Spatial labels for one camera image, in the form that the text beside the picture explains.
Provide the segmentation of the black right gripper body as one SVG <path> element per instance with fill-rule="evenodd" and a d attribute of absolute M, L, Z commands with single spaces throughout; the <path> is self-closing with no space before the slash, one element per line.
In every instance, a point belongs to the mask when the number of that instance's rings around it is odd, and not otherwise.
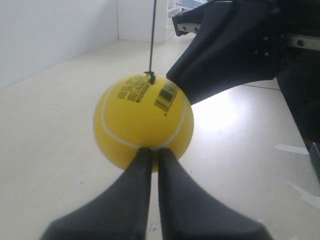
<path fill-rule="evenodd" d="M 281 59 L 276 79 L 298 130 L 320 171 L 320 3 L 317 0 L 266 0 L 280 8 Z M 199 31 L 206 4 L 172 18 L 179 37 Z"/>

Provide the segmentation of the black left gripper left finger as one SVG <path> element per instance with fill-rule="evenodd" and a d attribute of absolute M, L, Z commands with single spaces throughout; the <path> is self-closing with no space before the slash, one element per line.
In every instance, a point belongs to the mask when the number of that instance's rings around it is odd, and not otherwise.
<path fill-rule="evenodd" d="M 54 220 L 43 240 L 144 240 L 151 195 L 153 156 L 137 151 L 122 175 L 101 195 Z"/>

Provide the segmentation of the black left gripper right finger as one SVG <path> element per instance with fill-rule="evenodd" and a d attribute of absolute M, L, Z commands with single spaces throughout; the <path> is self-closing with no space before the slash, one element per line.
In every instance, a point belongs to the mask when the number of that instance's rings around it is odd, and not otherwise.
<path fill-rule="evenodd" d="M 265 226 L 202 189 L 170 149 L 158 152 L 158 201 L 164 240 L 270 240 Z"/>

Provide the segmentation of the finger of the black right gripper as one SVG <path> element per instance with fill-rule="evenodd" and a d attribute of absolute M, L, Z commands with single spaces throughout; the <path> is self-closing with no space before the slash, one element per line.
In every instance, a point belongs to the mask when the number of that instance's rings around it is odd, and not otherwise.
<path fill-rule="evenodd" d="M 198 32 L 168 71 L 173 82 L 214 76 L 270 80 L 280 68 L 280 7 L 265 0 L 207 3 Z"/>
<path fill-rule="evenodd" d="M 200 69 L 174 80 L 193 105 L 225 90 L 243 84 L 271 80 L 275 77 L 275 64 L 237 64 L 222 68 Z"/>

